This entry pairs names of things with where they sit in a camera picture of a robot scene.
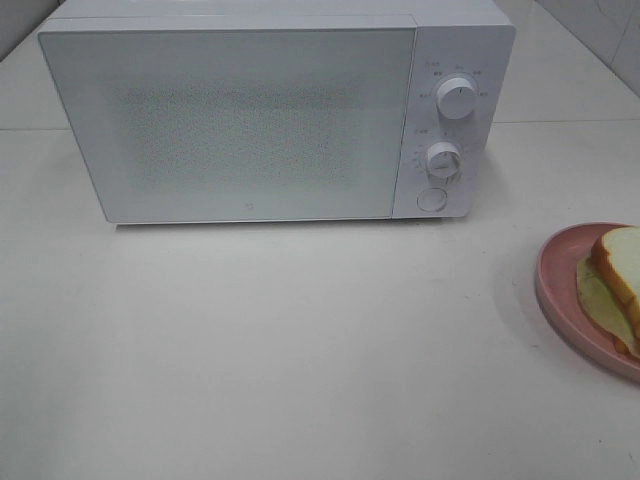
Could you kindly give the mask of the round white door button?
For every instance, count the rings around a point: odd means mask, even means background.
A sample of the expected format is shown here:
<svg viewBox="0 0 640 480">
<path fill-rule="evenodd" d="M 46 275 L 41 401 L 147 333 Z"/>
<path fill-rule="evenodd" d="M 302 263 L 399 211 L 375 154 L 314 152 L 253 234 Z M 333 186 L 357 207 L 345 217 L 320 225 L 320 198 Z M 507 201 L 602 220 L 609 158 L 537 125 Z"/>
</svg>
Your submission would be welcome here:
<svg viewBox="0 0 640 480">
<path fill-rule="evenodd" d="M 441 211 L 447 204 L 447 192 L 442 188 L 426 188 L 417 196 L 417 206 L 424 212 Z"/>
</svg>

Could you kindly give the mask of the white microwave door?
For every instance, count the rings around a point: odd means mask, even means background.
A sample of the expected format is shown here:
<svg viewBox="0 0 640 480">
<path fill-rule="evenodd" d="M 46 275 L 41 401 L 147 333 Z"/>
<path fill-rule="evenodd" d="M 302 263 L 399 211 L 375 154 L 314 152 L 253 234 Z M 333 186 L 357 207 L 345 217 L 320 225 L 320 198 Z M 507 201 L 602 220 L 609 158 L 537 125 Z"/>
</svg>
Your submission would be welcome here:
<svg viewBox="0 0 640 480">
<path fill-rule="evenodd" d="M 413 28 L 39 36 L 114 224 L 390 217 L 414 39 Z"/>
</svg>

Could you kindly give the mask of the pink plate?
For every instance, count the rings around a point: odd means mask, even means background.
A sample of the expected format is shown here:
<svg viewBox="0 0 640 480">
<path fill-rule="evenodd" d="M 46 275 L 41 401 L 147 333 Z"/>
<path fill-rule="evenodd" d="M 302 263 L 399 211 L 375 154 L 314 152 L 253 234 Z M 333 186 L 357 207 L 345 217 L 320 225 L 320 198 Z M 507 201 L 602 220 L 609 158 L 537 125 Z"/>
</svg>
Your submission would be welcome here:
<svg viewBox="0 0 640 480">
<path fill-rule="evenodd" d="M 622 378 L 639 381 L 639 361 L 615 350 L 611 335 L 596 326 L 581 308 L 576 282 L 579 261 L 617 223 L 584 223 L 549 237 L 538 254 L 535 292 L 541 311 L 556 333 L 577 353 Z"/>
</svg>

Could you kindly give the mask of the sandwich with cheese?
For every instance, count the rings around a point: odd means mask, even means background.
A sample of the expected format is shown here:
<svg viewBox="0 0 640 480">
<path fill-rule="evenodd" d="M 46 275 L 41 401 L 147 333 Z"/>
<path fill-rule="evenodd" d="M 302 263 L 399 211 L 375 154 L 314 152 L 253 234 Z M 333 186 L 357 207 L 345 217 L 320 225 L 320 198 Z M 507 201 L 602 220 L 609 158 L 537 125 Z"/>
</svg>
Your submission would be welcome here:
<svg viewBox="0 0 640 480">
<path fill-rule="evenodd" d="M 601 235 L 577 265 L 582 310 L 612 338 L 617 352 L 639 357 L 639 228 Z"/>
</svg>

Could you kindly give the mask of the lower white timer knob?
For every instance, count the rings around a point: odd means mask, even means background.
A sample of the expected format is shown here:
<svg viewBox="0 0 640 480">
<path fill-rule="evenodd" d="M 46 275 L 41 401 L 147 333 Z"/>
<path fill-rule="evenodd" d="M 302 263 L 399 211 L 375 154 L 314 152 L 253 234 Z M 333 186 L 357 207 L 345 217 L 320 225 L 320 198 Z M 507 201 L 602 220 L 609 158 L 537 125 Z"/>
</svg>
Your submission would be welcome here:
<svg viewBox="0 0 640 480">
<path fill-rule="evenodd" d="M 437 142 L 426 151 L 426 170 L 437 178 L 447 179 L 460 170 L 461 154 L 450 142 Z"/>
</svg>

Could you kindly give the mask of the upper white control knob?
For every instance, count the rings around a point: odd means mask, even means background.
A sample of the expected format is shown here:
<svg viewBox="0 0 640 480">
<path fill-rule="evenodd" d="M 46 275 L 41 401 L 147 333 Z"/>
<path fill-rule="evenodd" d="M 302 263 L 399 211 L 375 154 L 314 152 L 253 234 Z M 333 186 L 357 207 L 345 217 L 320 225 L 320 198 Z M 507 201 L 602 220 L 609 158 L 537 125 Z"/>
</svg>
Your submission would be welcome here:
<svg viewBox="0 0 640 480">
<path fill-rule="evenodd" d="M 460 120 L 474 111 L 478 87 L 471 76 L 455 73 L 438 84 L 435 94 L 438 112 L 448 120 Z"/>
</svg>

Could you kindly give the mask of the white microwave oven body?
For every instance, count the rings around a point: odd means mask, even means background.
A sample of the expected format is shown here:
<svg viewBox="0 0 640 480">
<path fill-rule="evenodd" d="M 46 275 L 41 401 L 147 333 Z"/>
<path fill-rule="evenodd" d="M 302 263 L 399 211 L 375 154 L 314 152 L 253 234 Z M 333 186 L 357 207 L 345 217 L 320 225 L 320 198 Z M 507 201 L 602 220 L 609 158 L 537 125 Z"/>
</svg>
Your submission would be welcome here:
<svg viewBox="0 0 640 480">
<path fill-rule="evenodd" d="M 516 30 L 491 1 L 67 1 L 42 25 L 64 31 L 205 29 L 216 31 L 413 28 L 415 39 L 392 214 L 379 219 L 456 218 L 466 215 L 479 162 L 509 63 Z M 444 118 L 435 89 L 463 73 L 478 87 L 474 111 Z M 459 172 L 447 179 L 426 170 L 437 142 L 460 151 Z M 447 204 L 424 212 L 417 196 L 442 188 Z"/>
</svg>

